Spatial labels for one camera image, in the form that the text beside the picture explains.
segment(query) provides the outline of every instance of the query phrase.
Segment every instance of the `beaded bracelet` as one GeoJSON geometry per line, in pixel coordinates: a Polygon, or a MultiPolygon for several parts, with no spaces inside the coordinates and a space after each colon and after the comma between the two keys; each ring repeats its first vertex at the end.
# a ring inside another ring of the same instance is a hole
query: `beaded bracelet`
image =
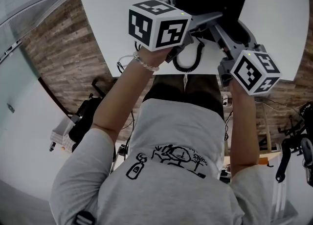
{"type": "Polygon", "coordinates": [[[134,53],[134,59],[135,59],[136,61],[138,61],[144,68],[146,68],[147,70],[150,70],[150,71],[152,71],[152,72],[156,72],[156,71],[158,71],[158,70],[160,69],[159,67],[153,67],[153,66],[150,66],[150,65],[144,63],[144,62],[140,59],[140,57],[138,56],[138,52],[135,52],[135,53],[134,53]]]}

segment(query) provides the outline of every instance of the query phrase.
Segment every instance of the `orange object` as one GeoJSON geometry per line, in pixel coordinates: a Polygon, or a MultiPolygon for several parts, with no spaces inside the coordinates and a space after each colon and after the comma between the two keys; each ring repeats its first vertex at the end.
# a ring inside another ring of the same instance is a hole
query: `orange object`
{"type": "Polygon", "coordinates": [[[259,165],[268,165],[268,158],[259,158],[259,165]]]}

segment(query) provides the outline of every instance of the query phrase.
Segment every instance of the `black cable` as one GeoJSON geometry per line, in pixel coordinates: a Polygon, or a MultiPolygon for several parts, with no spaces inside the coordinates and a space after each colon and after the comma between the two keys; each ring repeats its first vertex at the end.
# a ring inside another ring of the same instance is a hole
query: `black cable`
{"type": "Polygon", "coordinates": [[[138,52],[141,49],[141,44],[139,44],[139,46],[137,47],[137,42],[135,41],[135,49],[138,52]]]}
{"type": "Polygon", "coordinates": [[[130,124],[128,124],[125,128],[122,128],[122,130],[128,128],[129,126],[131,126],[132,123],[133,123],[133,121],[131,121],[130,124]]]}
{"type": "Polygon", "coordinates": [[[133,113],[133,111],[131,111],[131,114],[132,114],[132,118],[133,118],[133,130],[132,130],[132,132],[131,132],[131,135],[129,136],[129,138],[128,138],[127,141],[126,141],[124,160],[126,160],[126,154],[128,153],[129,141],[130,141],[130,139],[131,139],[131,137],[132,137],[132,134],[133,134],[133,131],[134,131],[134,125],[135,125],[135,119],[134,119],[134,113],[133,113]]]}
{"type": "Polygon", "coordinates": [[[228,140],[228,134],[227,134],[227,131],[228,131],[228,122],[230,120],[230,117],[231,117],[231,114],[233,113],[233,110],[230,112],[228,118],[226,119],[225,121],[225,136],[224,136],[224,141],[228,140]]]}
{"type": "Polygon", "coordinates": [[[200,39],[198,37],[196,37],[197,40],[200,42],[198,47],[197,47],[197,56],[196,56],[196,60],[195,60],[195,63],[191,66],[191,67],[181,67],[178,62],[177,62],[177,57],[175,57],[173,59],[173,64],[175,66],[175,68],[180,71],[180,72],[183,72],[183,73],[190,73],[192,71],[194,71],[198,66],[199,66],[199,63],[201,61],[201,56],[202,56],[202,49],[204,47],[204,43],[202,41],[200,41],[200,39]]]}
{"type": "Polygon", "coordinates": [[[124,67],[122,66],[122,64],[120,62],[117,62],[116,66],[117,66],[118,71],[122,74],[124,71],[124,67]]]}
{"type": "MultiPolygon", "coordinates": [[[[121,64],[120,62],[117,62],[116,65],[117,65],[117,68],[118,68],[119,72],[122,74],[123,71],[124,71],[124,67],[122,66],[122,64],[121,64]]],[[[131,132],[131,135],[128,137],[128,139],[127,139],[127,141],[126,141],[125,153],[124,153],[124,160],[126,159],[126,154],[127,154],[127,152],[128,152],[129,141],[130,141],[130,139],[131,139],[131,137],[132,137],[132,134],[133,134],[133,131],[134,131],[134,125],[135,125],[135,119],[134,119],[134,113],[133,113],[133,111],[131,111],[131,114],[132,114],[133,120],[132,120],[132,122],[131,122],[128,126],[126,126],[125,128],[127,128],[127,127],[129,127],[131,124],[133,124],[133,130],[132,130],[132,132],[131,132]]]]}

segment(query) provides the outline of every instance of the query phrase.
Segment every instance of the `gray t-shirt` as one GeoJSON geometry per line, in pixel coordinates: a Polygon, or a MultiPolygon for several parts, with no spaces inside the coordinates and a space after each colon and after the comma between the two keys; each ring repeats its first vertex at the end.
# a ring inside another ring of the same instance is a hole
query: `gray t-shirt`
{"type": "Polygon", "coordinates": [[[111,175],[110,137],[91,129],[58,173],[50,197],[59,225],[87,210],[96,224],[269,224],[266,166],[217,179],[224,122],[188,103],[150,99],[138,114],[128,158],[111,175]]]}

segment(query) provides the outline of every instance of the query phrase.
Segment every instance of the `white table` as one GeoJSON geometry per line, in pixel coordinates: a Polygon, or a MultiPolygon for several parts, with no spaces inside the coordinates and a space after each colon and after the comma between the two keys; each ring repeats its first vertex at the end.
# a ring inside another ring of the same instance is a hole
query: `white table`
{"type": "MultiPolygon", "coordinates": [[[[134,40],[128,35],[128,8],[143,0],[82,0],[89,23],[113,77],[120,76],[116,62],[134,52],[134,40]]],[[[283,74],[293,80],[304,50],[309,23],[309,0],[246,0],[240,20],[264,44],[283,74]]],[[[224,57],[214,42],[205,41],[202,60],[194,74],[218,74],[224,57]]],[[[179,55],[182,66],[196,58],[198,41],[179,55]]],[[[178,74],[173,63],[164,63],[156,74],[178,74]]]]}

